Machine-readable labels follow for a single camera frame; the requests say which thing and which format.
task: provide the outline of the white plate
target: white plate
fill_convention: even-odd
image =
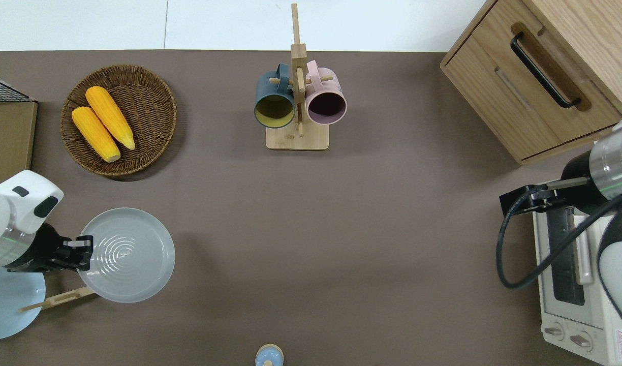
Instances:
[[[105,211],[81,235],[94,237],[89,271],[78,271],[99,296],[116,302],[137,302],[167,284],[176,250],[167,228],[153,215],[136,208]]]
[[[41,308],[19,313],[19,308],[44,301],[42,273],[9,273],[0,268],[0,339],[28,327]]]

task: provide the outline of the wooden base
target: wooden base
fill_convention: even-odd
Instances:
[[[282,128],[266,128],[266,146],[271,150],[327,150],[329,126],[304,122],[300,137],[298,123],[293,121]]]

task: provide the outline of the black cable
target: black cable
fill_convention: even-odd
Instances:
[[[499,231],[499,239],[496,242],[496,271],[499,274],[499,279],[501,280],[501,283],[503,283],[503,285],[507,287],[508,289],[523,289],[524,287],[532,283],[534,280],[537,279],[537,277],[546,268],[548,268],[548,266],[550,266],[550,264],[553,263],[553,261],[555,261],[555,259],[557,259],[557,256],[560,255],[562,251],[566,249],[567,246],[571,245],[571,243],[575,240],[575,238],[580,236],[580,234],[582,234],[586,229],[588,229],[592,224],[594,224],[594,222],[596,222],[604,214],[606,214],[607,212],[613,209],[616,209],[619,206],[622,206],[622,194],[618,195],[617,197],[614,197],[613,199],[611,199],[611,201],[608,201],[602,204],[602,206],[600,206],[598,210],[596,210],[596,212],[592,213],[592,215],[590,215],[583,222],[581,222],[580,225],[578,225],[571,232],[569,232],[569,234],[567,234],[567,236],[565,236],[565,238],[562,239],[562,241],[550,251],[550,254],[548,254],[548,256],[541,263],[539,263],[539,265],[536,266],[535,269],[533,269],[529,274],[527,274],[527,276],[525,276],[522,280],[518,282],[511,283],[508,281],[508,279],[506,278],[503,272],[503,259],[502,259],[503,241],[505,238],[506,229],[508,228],[508,223],[510,221],[511,216],[513,216],[516,213],[516,210],[518,209],[518,207],[525,200],[527,200],[528,197],[530,197],[532,194],[535,194],[536,192],[546,190],[546,189],[547,189],[546,185],[538,185],[538,186],[533,187],[531,190],[528,190],[527,192],[522,194],[520,197],[518,197],[518,199],[516,199],[514,204],[512,204],[512,206],[508,210],[508,214],[506,214],[506,217],[504,218],[503,223],[501,224],[501,229]]]

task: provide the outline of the corn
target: corn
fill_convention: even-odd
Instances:
[[[112,137],[92,108],[78,107],[72,111],[72,120],[87,143],[104,159],[111,163],[119,160],[121,154]]]
[[[116,141],[119,141],[130,150],[134,150],[135,140],[133,139],[133,132],[107,90],[101,86],[91,86],[85,92],[85,97]]]

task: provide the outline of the oven knob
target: oven knob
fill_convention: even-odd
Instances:
[[[580,348],[584,348],[587,352],[591,352],[594,349],[594,344],[592,343],[592,338],[589,333],[582,331],[578,335],[570,336],[571,342],[580,346]]]
[[[560,323],[554,323],[552,326],[545,326],[541,324],[541,332],[555,336],[555,338],[560,341],[564,339],[564,330],[562,329],[562,325]]]

